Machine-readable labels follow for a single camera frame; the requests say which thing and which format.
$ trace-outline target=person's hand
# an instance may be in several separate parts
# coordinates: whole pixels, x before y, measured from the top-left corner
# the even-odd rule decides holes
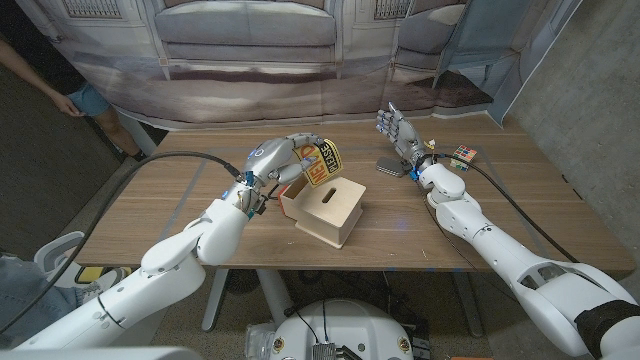
[[[58,110],[62,111],[63,113],[71,115],[73,117],[80,117],[85,115],[83,112],[80,112],[80,110],[78,110],[75,105],[73,105],[73,101],[71,101],[71,99],[69,99],[68,97],[60,93],[52,94],[50,95],[50,97],[53,103],[58,107]]]

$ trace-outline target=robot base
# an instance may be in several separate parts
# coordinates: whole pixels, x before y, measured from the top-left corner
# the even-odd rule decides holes
[[[250,326],[245,355],[248,359],[335,359],[343,351],[360,359],[406,359],[413,354],[407,333],[382,310],[357,300],[332,299],[315,302],[291,315],[273,332],[269,324]]]

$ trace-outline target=person's arm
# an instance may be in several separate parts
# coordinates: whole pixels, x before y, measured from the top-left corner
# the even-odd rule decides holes
[[[47,84],[27,62],[11,47],[0,39],[0,64],[13,71],[22,80],[35,86],[38,90],[51,98],[53,103],[65,114],[84,116],[68,97],[60,94]]]

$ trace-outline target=table leg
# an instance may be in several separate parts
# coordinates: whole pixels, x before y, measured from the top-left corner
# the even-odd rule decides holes
[[[282,277],[277,270],[256,270],[258,272],[258,278],[260,278],[260,285],[262,291],[267,299],[269,310],[271,310],[271,316],[276,327],[279,327],[287,317],[284,315],[284,311],[293,306],[293,301],[289,297],[287,292],[287,286],[282,281]]]
[[[480,321],[476,298],[473,295],[473,290],[471,289],[469,275],[464,272],[454,272],[453,281],[456,284],[458,297],[460,298],[464,315],[467,318],[469,333],[471,333],[471,336],[476,338],[482,337],[484,335],[484,330],[482,329],[482,322]]]
[[[229,269],[216,269],[216,273],[213,276],[213,283],[211,284],[211,292],[209,293],[207,309],[204,311],[204,318],[202,319],[203,331],[211,331],[216,325],[218,312],[222,305],[222,296],[224,295],[224,287],[227,283],[228,274]]]

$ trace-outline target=wooden box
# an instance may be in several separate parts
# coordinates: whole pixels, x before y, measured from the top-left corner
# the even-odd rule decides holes
[[[366,187],[343,177],[316,188],[301,176],[280,193],[284,214],[297,220],[296,227],[341,249],[362,214]]]

